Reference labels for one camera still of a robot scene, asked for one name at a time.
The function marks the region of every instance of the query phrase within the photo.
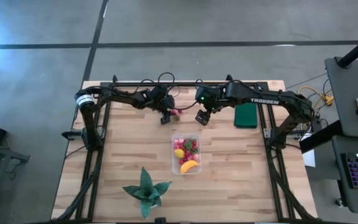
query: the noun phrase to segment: lemon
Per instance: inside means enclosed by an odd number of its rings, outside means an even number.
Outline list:
[[[185,152],[182,149],[175,149],[173,152],[177,158],[183,158],[185,156]]]

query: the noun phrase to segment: potted plant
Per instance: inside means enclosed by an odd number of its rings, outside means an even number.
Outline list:
[[[147,218],[152,207],[161,207],[161,196],[168,190],[171,182],[162,182],[153,185],[150,174],[142,167],[140,186],[127,186],[123,189],[132,197],[140,200],[142,217]]]

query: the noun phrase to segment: green leaf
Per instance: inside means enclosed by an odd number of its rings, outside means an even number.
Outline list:
[[[158,196],[158,197],[156,197],[156,198],[154,199],[154,205],[157,205],[157,206],[159,206],[159,207],[162,206],[162,205],[161,205],[161,198],[160,198],[160,196]]]
[[[190,153],[191,153],[192,155],[198,154],[198,148],[194,148],[193,150],[190,151]]]
[[[149,193],[147,193],[147,191],[144,189],[140,189],[134,193],[134,196],[139,197],[141,199],[146,199],[149,196]]]
[[[140,201],[140,210],[142,212],[142,217],[146,219],[150,213],[150,207],[153,205],[151,200],[141,200]]]
[[[193,144],[191,143],[191,140],[186,140],[186,142],[184,143],[185,149],[187,150],[191,150],[191,148],[193,147]]]
[[[142,167],[142,173],[140,174],[140,187],[148,192],[153,191],[153,181],[150,174]]]
[[[160,193],[160,196],[163,195],[169,188],[169,186],[172,184],[172,181],[169,182],[162,182],[154,185],[154,188],[158,190]]]
[[[155,198],[157,196],[160,196],[160,192],[158,192],[158,190],[153,187],[153,191],[150,194],[150,196],[148,197],[148,199],[153,199],[153,198]]]
[[[139,186],[127,186],[127,187],[122,187],[130,196],[136,198],[137,200],[140,200],[141,198],[134,195],[135,192],[137,192],[138,190],[140,190]]]

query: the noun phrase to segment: white paper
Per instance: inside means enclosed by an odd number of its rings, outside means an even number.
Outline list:
[[[311,136],[310,133],[306,133],[301,138],[301,140],[304,140],[310,136]],[[302,156],[303,156],[303,163],[305,164],[305,166],[316,167],[316,159],[314,158],[314,149],[302,154]]]

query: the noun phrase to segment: green notebook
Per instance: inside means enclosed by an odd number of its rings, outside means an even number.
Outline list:
[[[237,128],[256,128],[258,126],[255,103],[244,103],[235,107],[234,126]]]

